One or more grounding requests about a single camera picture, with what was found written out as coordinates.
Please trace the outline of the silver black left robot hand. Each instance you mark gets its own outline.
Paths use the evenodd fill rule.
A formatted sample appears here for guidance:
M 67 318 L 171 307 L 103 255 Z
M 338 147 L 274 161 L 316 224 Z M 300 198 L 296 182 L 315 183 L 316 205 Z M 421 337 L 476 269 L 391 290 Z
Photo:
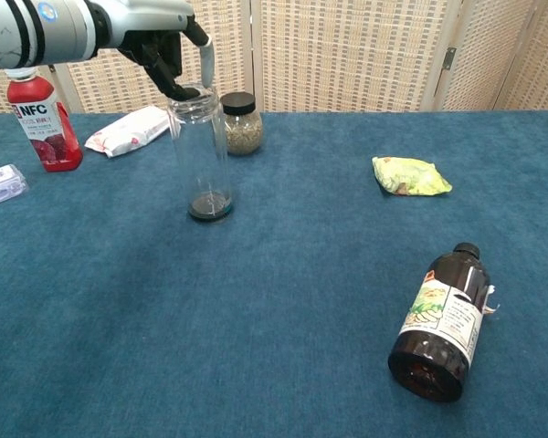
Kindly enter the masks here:
M 181 37 L 199 50 L 201 83 L 213 86 L 215 49 L 212 37 L 196 21 L 187 1 L 91 1 L 99 48 L 118 50 L 144 69 L 167 98 L 187 101 L 199 93 L 182 87 Z

